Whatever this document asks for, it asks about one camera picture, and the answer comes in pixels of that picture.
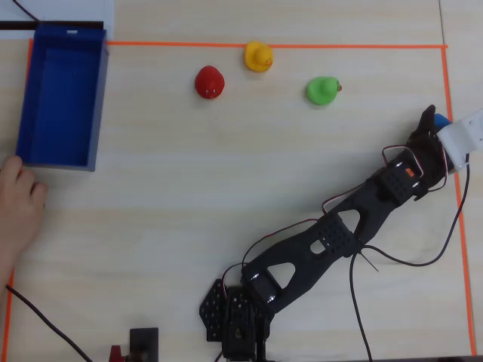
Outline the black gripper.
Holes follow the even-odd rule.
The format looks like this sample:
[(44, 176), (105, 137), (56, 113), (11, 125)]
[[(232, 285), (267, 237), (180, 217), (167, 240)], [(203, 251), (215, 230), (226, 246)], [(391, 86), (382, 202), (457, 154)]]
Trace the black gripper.
[(411, 133), (406, 146), (416, 155), (423, 170), (423, 189), (440, 189), (445, 186), (449, 173), (448, 157), (435, 134), (435, 106), (422, 113), (417, 128)]

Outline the bare human hand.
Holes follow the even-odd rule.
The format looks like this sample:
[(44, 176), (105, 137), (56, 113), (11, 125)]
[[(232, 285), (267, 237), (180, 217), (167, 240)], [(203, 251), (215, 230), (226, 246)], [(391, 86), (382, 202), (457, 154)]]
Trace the bare human hand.
[(45, 214), (48, 187), (18, 156), (1, 166), (1, 263), (13, 265), (37, 238)]

